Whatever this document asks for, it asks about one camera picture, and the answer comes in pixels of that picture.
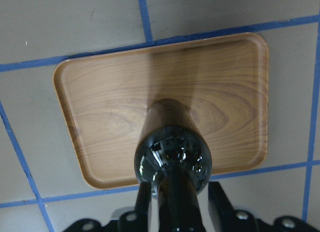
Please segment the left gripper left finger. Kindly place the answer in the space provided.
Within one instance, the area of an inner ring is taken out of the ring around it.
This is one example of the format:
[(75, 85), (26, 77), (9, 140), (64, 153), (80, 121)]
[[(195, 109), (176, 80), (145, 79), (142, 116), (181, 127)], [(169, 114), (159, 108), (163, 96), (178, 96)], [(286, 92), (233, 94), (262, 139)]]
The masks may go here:
[(151, 197), (151, 183), (141, 182), (139, 185), (134, 211), (144, 216), (148, 216), (151, 208)]

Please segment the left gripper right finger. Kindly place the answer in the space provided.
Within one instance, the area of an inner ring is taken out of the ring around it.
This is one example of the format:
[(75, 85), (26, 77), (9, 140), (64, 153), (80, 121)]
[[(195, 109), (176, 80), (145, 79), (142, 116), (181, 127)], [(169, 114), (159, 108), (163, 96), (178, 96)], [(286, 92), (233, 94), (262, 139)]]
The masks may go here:
[(226, 215), (234, 211), (219, 182), (209, 182), (208, 184), (208, 210), (211, 215)]

